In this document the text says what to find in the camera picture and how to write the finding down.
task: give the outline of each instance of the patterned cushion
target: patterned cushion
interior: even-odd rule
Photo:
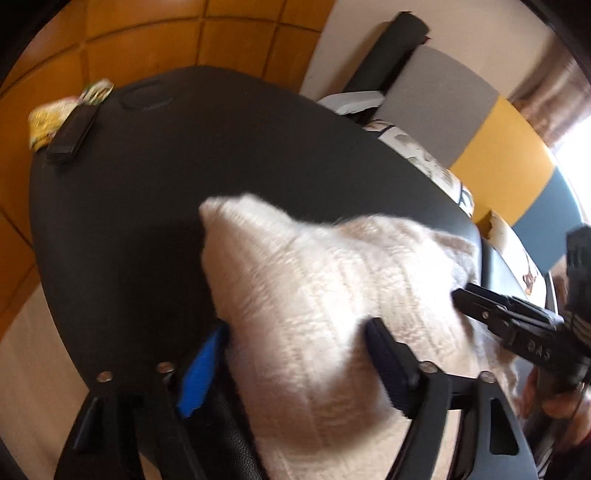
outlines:
[[[523,288],[528,301],[538,307],[546,304],[546,281],[535,266],[517,234],[501,216],[491,211],[488,241],[500,253]]]
[[[433,156],[404,130],[383,120],[373,120],[364,129],[422,171],[441,188],[468,217],[474,213],[474,198],[470,190],[448,169],[443,168]]]

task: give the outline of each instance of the black plastic bracket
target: black plastic bracket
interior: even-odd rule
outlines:
[[[379,318],[366,323],[365,341],[392,406],[412,420],[387,480],[431,478],[448,410],[462,411],[449,480],[537,480],[523,432],[490,372],[465,378],[419,362]]]

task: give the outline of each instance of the white cushion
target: white cushion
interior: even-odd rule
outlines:
[[[369,361],[368,317],[449,373],[512,378],[486,329],[453,308],[450,291],[478,276],[464,239],[381,216],[310,225],[250,196],[210,199],[200,213],[226,356],[271,479],[386,477],[408,422]],[[442,480],[457,431],[448,424]]]
[[[505,263],[523,288],[527,299],[544,308],[546,305],[546,281],[535,266],[517,234],[496,212],[491,212],[491,230],[488,240],[500,253]]]
[[[383,120],[373,120],[365,125],[364,130],[376,134],[382,142],[422,171],[472,218],[474,198],[470,190],[408,133]]]

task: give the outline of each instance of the grey panel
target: grey panel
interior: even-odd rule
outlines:
[[[405,130],[449,168],[470,143],[498,95],[457,60],[420,46],[390,88],[375,118]]]

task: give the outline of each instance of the floor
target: floor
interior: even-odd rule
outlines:
[[[0,436],[30,480],[53,479],[87,392],[39,286],[0,342]],[[142,464],[147,480],[160,478]]]

